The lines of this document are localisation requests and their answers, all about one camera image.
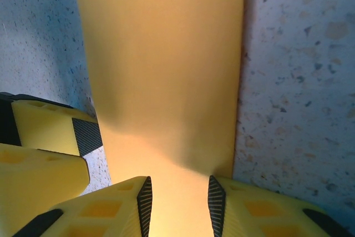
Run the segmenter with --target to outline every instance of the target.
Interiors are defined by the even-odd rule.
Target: yellow plastic leg
[[[89,180],[81,157],[0,144],[0,236],[80,195]]]
[[[231,177],[243,0],[78,0],[114,183],[149,173],[152,237],[213,236],[209,175]]]
[[[89,148],[93,142],[87,142],[84,150],[100,147],[101,137],[97,121],[77,109],[60,107],[54,104],[35,100],[18,100],[12,102],[12,111],[16,120],[21,145],[29,148],[41,148],[48,151],[83,155],[79,150],[78,133],[74,130],[73,118],[93,128],[81,136],[80,140],[95,137],[96,147]]]
[[[52,207],[17,236],[148,237],[152,198],[150,177],[132,178]]]
[[[215,237],[351,236],[310,203],[226,178],[210,178]]]

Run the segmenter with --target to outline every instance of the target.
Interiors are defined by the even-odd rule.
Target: yellow board
[[[41,237],[148,237],[151,200],[149,177],[126,180],[52,207],[62,215]],[[19,236],[30,235],[38,225],[43,228],[50,218],[41,221],[41,216],[48,213],[33,219]]]
[[[80,195],[89,181],[83,158],[0,144],[0,236]]]
[[[113,183],[149,174],[152,237],[213,236],[232,176],[243,0],[78,0]]]
[[[21,145],[48,151],[79,155],[72,118],[97,121],[77,109],[36,101],[11,103]]]
[[[325,214],[315,205],[231,179],[217,178],[217,182],[226,200],[223,231],[215,224],[215,236],[329,236],[303,212],[311,209]]]

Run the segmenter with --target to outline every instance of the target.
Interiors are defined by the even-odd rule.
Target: gray speckled surface
[[[246,4],[234,178],[311,201],[350,227],[355,0]],[[0,15],[0,91],[92,113],[76,1],[0,0]],[[90,156],[88,191],[109,184],[102,149]]]

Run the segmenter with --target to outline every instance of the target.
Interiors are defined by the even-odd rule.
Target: black rubber edge
[[[49,153],[60,154],[60,155],[70,155],[70,156],[72,156],[72,157],[77,157],[77,158],[82,159],[82,160],[85,162],[86,166],[87,166],[88,177],[89,177],[89,183],[90,183],[91,177],[90,177],[89,165],[88,165],[88,162],[86,161],[85,158],[81,157],[80,155],[71,155],[71,154],[60,153],[60,152],[55,152],[55,151],[48,151],[48,150],[44,150],[44,149],[37,149],[37,150],[41,150],[41,151],[45,151],[45,152],[49,152]]]
[[[61,209],[53,209],[36,216],[26,226],[13,235],[13,237],[40,237],[49,229],[64,212]]]
[[[10,100],[0,98],[0,143],[21,146]]]
[[[303,212],[330,237],[354,237],[327,214],[313,209],[304,209]]]
[[[81,157],[102,147],[99,124],[72,118],[75,138]]]
[[[48,103],[48,104],[57,105],[57,106],[63,107],[63,108],[72,108],[73,109],[73,107],[71,107],[69,105],[65,105],[65,104],[62,104],[62,103],[55,102],[55,101],[50,101],[50,100],[43,99],[43,98],[40,98],[40,97],[33,97],[33,96],[27,95],[27,94],[16,94],[16,95],[9,96],[9,98],[11,98],[14,101],[17,101],[17,100],[41,101],[43,103]]]
[[[140,232],[142,237],[148,237],[150,214],[153,205],[153,190],[151,178],[147,177],[137,196]]]
[[[214,237],[222,237],[226,209],[226,192],[214,176],[210,176],[209,180],[208,204]]]

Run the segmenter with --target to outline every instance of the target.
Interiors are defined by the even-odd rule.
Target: speckled floor
[[[355,0],[246,0],[234,178],[355,233]],[[93,112],[76,0],[0,0],[0,91]],[[110,183],[102,148],[92,183]]]

